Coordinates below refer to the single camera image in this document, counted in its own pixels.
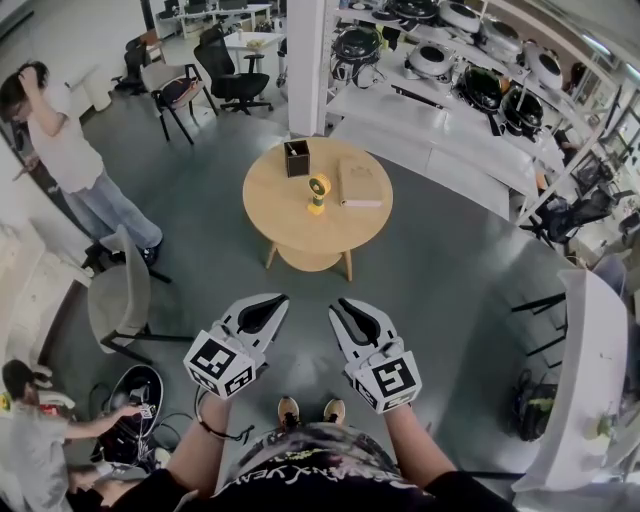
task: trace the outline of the black t-shirt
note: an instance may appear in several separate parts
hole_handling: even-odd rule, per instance
[[[115,512],[349,510],[514,512],[469,475],[441,475],[426,489],[406,481],[380,445],[349,427],[312,424],[252,445],[211,498],[192,499],[165,470],[124,495]]]
[[[345,475],[331,480],[323,468],[306,464],[288,469],[263,468],[224,487],[214,497],[184,503],[183,512],[236,510],[368,510],[430,512],[515,512],[515,508],[461,472],[446,473],[424,491],[393,487],[389,481]],[[187,494],[166,470],[158,470],[125,494],[114,512],[173,512]]]

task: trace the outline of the light fixture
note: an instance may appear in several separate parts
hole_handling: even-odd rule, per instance
[[[588,35],[582,34],[582,39],[584,39],[587,42],[587,44],[592,48],[595,48],[596,50],[600,50],[602,53],[606,55],[611,55],[611,52],[607,49],[606,46],[604,46],[602,43],[599,43],[595,39],[589,37]]]
[[[625,62],[625,64],[627,65],[627,69],[631,72],[631,74],[634,76],[634,78],[636,80],[640,80],[640,71],[638,71],[636,68],[634,68],[628,62]]]

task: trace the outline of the white table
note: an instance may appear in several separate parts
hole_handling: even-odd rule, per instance
[[[241,59],[240,52],[251,52],[258,55],[262,55],[264,50],[278,44],[284,39],[284,34],[275,34],[270,32],[234,32],[224,38],[224,43],[227,45],[227,50],[233,50],[236,53],[236,69],[240,73]],[[249,41],[259,40],[262,41],[260,48],[249,48],[247,43]],[[256,71],[262,73],[262,59],[256,61]]]
[[[191,14],[182,12],[180,14],[177,14],[173,18],[163,19],[156,16],[156,22],[167,23],[179,20],[182,24],[182,33],[185,34],[186,32],[184,30],[184,20],[187,19],[198,19],[204,18],[206,16],[232,16],[234,14],[249,14],[251,15],[251,30],[254,31],[256,29],[256,14],[261,11],[265,11],[267,21],[271,21],[271,4],[252,4],[248,5],[244,9],[211,9],[208,11],[194,12]]]
[[[616,414],[627,360],[627,311],[615,292],[588,270],[562,270],[569,329],[562,373],[540,450],[515,492],[569,491],[600,472],[610,439],[599,418]]]

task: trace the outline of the round wooden table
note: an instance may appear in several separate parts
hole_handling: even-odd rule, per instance
[[[351,250],[371,240],[389,218],[391,182],[377,160],[351,144],[323,137],[306,141],[311,154],[310,176],[322,173],[331,181],[324,213],[316,216],[307,210],[313,195],[310,176],[287,177],[282,144],[267,151],[249,169],[242,189],[244,207],[253,225],[272,242],[267,268],[276,251],[289,265],[306,272],[325,270],[344,255],[351,281]],[[382,191],[382,206],[340,205],[338,162],[342,158],[371,170]]]

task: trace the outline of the office chair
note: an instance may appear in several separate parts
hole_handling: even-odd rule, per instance
[[[192,336],[162,336],[152,334],[148,324],[151,301],[151,277],[163,283],[171,279],[147,268],[133,240],[124,226],[118,226],[113,235],[100,240],[87,250],[91,261],[87,265],[96,268],[99,256],[104,252],[115,253],[115,259],[124,263],[98,273],[89,286],[89,323],[98,345],[106,353],[118,352],[143,364],[152,361],[127,345],[134,340],[165,342],[193,342]]]
[[[147,53],[146,43],[139,37],[129,41],[125,50],[124,62],[127,66],[127,76],[117,76],[111,80],[117,82],[116,91],[129,91],[132,96],[137,96],[146,92],[140,76],[140,68],[148,66],[151,59]]]
[[[198,83],[189,92],[187,92],[177,100],[173,102],[170,102],[169,100],[167,100],[166,97],[162,94],[162,91],[165,88],[165,86],[167,86],[170,82],[172,82],[176,78],[180,78],[182,76],[185,76],[188,79],[190,70],[193,70],[193,72],[195,73],[196,77],[198,78]],[[211,105],[211,108],[213,109],[215,114],[218,115],[218,109],[216,109],[216,106],[213,104],[213,100],[211,99],[211,96],[209,96],[209,93],[207,92],[207,88],[205,87],[204,82],[202,81],[202,77],[200,76],[200,72],[198,71],[196,66],[194,64],[187,64],[184,67],[168,66],[164,62],[158,61],[158,62],[149,64],[146,68],[142,68],[141,74],[142,74],[142,82],[144,83],[147,91],[151,93],[151,97],[155,101],[156,108],[158,109],[158,113],[160,117],[160,123],[162,124],[164,136],[167,139],[167,141],[171,139],[169,138],[167,125],[164,121],[165,110],[168,110],[171,113],[176,123],[178,123],[178,126],[182,130],[182,133],[184,133],[184,136],[187,138],[189,143],[193,145],[193,139],[185,129],[178,115],[176,114],[176,109],[189,105],[189,113],[191,114],[191,116],[193,116],[192,102],[195,99],[195,97],[198,94],[200,94],[200,91],[204,91],[204,94],[206,95],[207,100],[209,100],[209,104]]]
[[[250,61],[249,73],[235,74],[236,68],[227,51],[220,25],[202,33],[200,44],[193,53],[211,77],[211,94],[228,102],[220,105],[220,108],[230,108],[232,112],[241,110],[248,116],[251,115],[248,110],[251,107],[268,107],[269,111],[273,111],[271,103],[253,101],[269,83],[269,75],[253,72],[256,60],[263,59],[264,55],[245,56],[244,58]]]

